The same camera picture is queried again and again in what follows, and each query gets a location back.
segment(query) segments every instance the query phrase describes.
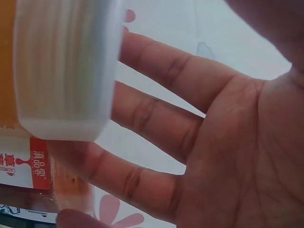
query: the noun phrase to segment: white surface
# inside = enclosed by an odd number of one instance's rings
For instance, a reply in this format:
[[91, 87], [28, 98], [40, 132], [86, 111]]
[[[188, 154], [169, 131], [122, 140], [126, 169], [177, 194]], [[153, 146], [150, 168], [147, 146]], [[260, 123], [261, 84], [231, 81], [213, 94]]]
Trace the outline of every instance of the white surface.
[[[135, 22], [128, 25], [130, 31], [193, 54], [199, 50], [200, 56], [214, 58], [253, 77], [272, 79], [290, 67], [278, 51], [240, 20], [223, 0], [128, 0], [127, 5], [136, 14]], [[117, 80], [199, 113], [171, 92], [122, 64], [118, 66]], [[154, 145], [113, 122], [97, 143], [113, 154], [150, 169], [177, 174], [185, 170]], [[96, 202], [104, 194], [98, 190]], [[136, 212], [137, 209], [123, 203], [118, 216], [122, 218]], [[144, 223], [138, 227], [175, 227], [145, 214], [144, 217]]]

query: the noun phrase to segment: orange liquid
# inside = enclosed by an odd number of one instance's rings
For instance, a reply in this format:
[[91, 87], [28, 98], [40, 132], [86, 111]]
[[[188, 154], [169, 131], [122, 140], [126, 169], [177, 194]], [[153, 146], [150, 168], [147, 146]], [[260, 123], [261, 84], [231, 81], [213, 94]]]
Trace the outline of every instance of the orange liquid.
[[13, 30], [15, 0], [3, 0], [0, 7], [0, 126], [19, 127], [13, 85]]

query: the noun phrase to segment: red label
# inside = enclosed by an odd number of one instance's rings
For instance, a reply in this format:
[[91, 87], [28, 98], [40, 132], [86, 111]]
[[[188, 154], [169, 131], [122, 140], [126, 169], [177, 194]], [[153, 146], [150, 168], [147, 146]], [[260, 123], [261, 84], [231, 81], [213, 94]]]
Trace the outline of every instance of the red label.
[[50, 167], [45, 140], [30, 139], [30, 161], [35, 189], [50, 189]]

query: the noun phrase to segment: knuckle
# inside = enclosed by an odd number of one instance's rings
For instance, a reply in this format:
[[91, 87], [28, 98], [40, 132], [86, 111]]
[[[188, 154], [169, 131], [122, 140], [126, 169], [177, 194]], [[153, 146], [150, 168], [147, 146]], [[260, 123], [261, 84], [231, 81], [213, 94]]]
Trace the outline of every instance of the knuckle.
[[135, 131], [143, 132], [146, 128], [159, 99], [145, 99], [134, 110], [132, 126]]
[[179, 154], [181, 155], [182, 162], [186, 162], [188, 159], [189, 153], [192, 151], [198, 134], [200, 132], [200, 127], [203, 120], [195, 123], [194, 126], [190, 127], [184, 134], [180, 145], [179, 145]]
[[181, 176], [175, 176], [174, 178], [174, 188], [172, 195], [170, 197], [168, 207], [167, 207], [167, 213], [168, 218], [174, 222], [176, 220], [176, 212], [180, 204], [181, 200]]
[[163, 77], [163, 85], [167, 88], [172, 88], [176, 80], [182, 75], [185, 71], [189, 62], [195, 56], [189, 53], [182, 53], [179, 57], [175, 58], [170, 65], [167, 73]]
[[123, 187], [123, 196], [127, 202], [132, 202], [134, 193], [140, 185], [142, 172], [143, 167], [136, 167], [127, 175]]

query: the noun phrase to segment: finger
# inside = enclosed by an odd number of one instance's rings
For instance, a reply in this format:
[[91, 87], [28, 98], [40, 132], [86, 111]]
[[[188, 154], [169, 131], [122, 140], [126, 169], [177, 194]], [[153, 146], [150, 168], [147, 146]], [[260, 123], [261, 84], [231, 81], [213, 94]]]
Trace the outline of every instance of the finger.
[[135, 21], [135, 13], [133, 10], [128, 9], [126, 13], [125, 22], [130, 23]]
[[203, 118], [116, 82], [112, 119], [186, 163]]
[[87, 214], [70, 209], [60, 212], [56, 223], [58, 228], [110, 228]]
[[304, 71], [303, 0], [226, 0], [262, 36]]
[[129, 163], [92, 142], [49, 141], [48, 149], [84, 180], [158, 219], [174, 221], [180, 176]]
[[134, 33], [125, 33], [120, 60], [204, 113], [237, 74], [216, 61], [192, 56]]

